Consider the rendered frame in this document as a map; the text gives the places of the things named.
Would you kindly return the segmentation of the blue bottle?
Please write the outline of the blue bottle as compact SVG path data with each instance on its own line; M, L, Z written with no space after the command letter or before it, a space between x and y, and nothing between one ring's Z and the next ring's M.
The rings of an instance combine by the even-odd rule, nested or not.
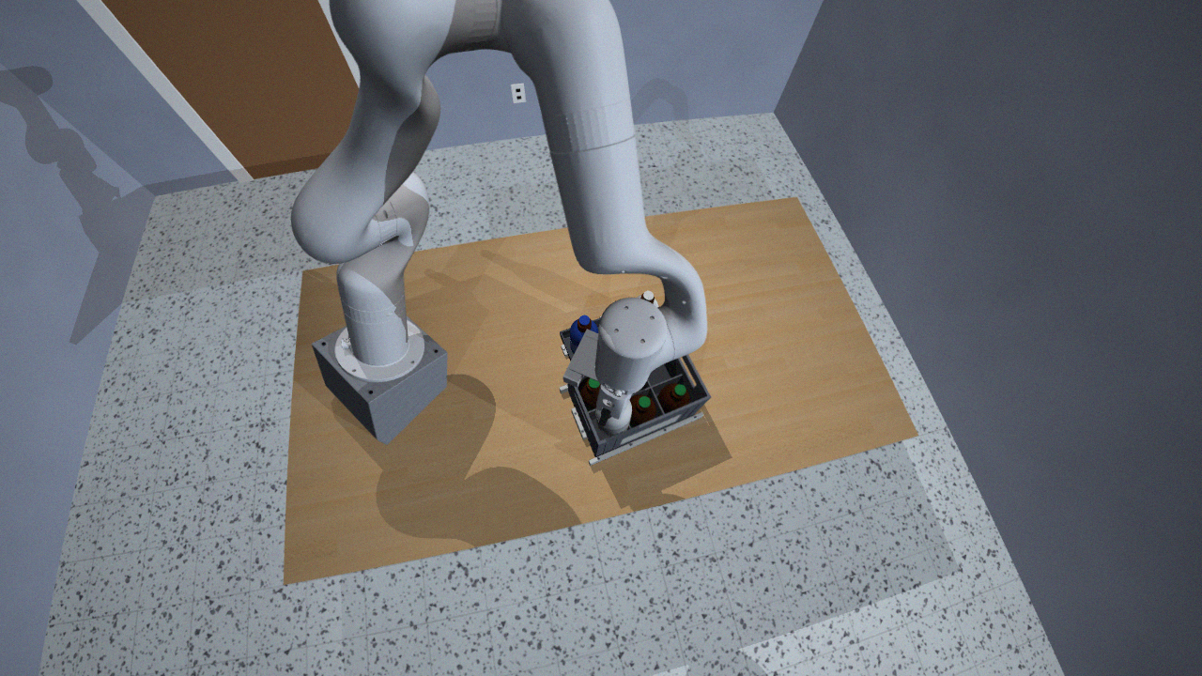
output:
M570 327L570 346L571 346L572 351L576 352L577 346L581 343L582 337L584 336L584 333L587 332L587 330L591 330L593 332L599 333L597 325L595 322L593 322L593 320L590 318L588 318L587 315L581 316L579 319L577 319L575 321L575 324L571 325L571 327Z

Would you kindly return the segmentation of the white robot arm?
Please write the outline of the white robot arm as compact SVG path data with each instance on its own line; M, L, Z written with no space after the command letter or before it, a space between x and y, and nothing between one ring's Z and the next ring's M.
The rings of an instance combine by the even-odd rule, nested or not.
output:
M625 52L609 0L328 2L361 88L343 142L298 192L291 227L307 255L339 263L347 328L335 358L343 370L385 383L424 357L404 286L429 217L424 182L413 171L439 124L438 89L424 75L440 57L468 51L512 53L532 81L581 267L655 275L664 285L660 307L639 297L607 306L599 333L587 330L563 383L578 389L589 376L617 397L632 395L657 364L702 346L700 274L647 229Z

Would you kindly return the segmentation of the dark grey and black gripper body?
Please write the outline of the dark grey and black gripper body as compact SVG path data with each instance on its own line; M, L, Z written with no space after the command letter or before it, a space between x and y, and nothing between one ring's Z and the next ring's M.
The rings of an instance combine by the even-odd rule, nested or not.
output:
M601 411L602 409L608 409L609 411L612 411L609 413L609 415L612 415L612 419L619 420L623 417L626 410L627 399L630 399L631 395L620 395L620 397L617 397L617 395L612 393L613 389L603 389L603 385L600 385L596 401L596 409L599 411Z

